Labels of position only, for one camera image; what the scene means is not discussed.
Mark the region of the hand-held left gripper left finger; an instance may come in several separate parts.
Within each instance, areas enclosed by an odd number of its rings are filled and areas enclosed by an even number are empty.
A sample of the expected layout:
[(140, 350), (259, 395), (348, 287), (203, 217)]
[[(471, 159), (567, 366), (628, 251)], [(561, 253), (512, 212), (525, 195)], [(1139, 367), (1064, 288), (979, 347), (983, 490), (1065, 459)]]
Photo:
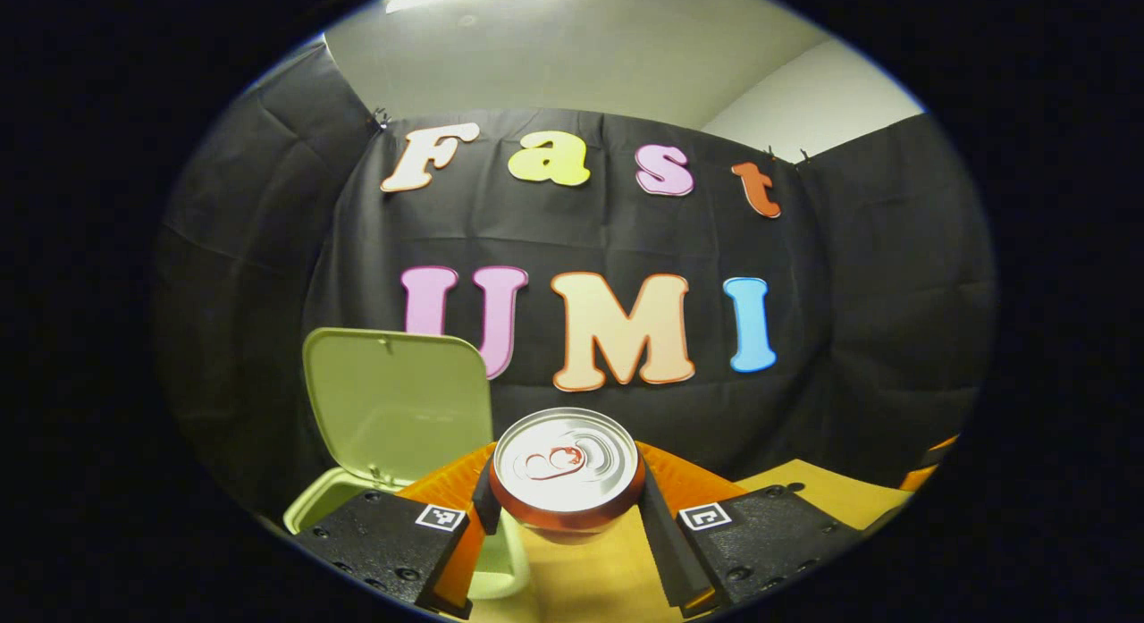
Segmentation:
[(396, 493), (363, 490), (293, 540), (350, 578), (421, 610), (469, 620), (469, 591), (501, 505), (483, 445)]

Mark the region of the black backdrop cloth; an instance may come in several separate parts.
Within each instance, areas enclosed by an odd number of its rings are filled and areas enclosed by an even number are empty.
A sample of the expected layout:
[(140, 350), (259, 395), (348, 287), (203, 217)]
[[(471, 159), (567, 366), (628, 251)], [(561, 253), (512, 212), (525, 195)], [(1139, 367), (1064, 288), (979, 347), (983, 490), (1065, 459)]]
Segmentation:
[(899, 487), (960, 433), (996, 325), (972, 177), (920, 114), (809, 163), (638, 118), (501, 109), (386, 131), (317, 40), (237, 97), (156, 237), (156, 358), (205, 465), (275, 518), (332, 460), (317, 327), (485, 349), (492, 432), (556, 406), (739, 480)]

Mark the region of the green desktop garbage bin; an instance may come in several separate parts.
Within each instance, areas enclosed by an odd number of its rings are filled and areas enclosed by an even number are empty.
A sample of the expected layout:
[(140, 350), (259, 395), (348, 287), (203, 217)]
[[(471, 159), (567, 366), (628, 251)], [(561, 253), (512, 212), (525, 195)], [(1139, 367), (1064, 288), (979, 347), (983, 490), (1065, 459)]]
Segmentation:
[[(310, 406), (334, 468), (289, 505), (294, 536), (363, 490), (396, 493), (494, 442), (482, 356), (448, 335), (318, 327), (302, 349)], [(519, 529), (500, 513), (469, 597), (518, 594), (530, 581)]]

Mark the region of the red pop can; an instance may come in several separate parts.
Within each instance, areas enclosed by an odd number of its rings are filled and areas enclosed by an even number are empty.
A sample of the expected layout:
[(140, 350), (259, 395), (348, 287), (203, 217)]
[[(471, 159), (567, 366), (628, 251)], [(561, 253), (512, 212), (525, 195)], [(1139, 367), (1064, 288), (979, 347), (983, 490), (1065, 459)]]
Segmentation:
[(648, 468), (635, 439), (588, 408), (547, 408), (498, 440), (488, 485), (500, 508), (554, 544), (590, 542), (644, 493)]

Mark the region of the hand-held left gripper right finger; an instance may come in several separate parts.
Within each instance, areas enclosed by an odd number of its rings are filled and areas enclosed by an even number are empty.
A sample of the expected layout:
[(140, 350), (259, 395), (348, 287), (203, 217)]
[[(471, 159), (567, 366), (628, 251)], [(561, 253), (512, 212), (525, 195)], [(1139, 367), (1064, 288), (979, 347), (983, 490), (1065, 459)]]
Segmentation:
[(863, 541), (789, 484), (747, 490), (638, 444), (639, 517), (669, 606), (684, 618), (788, 586)]

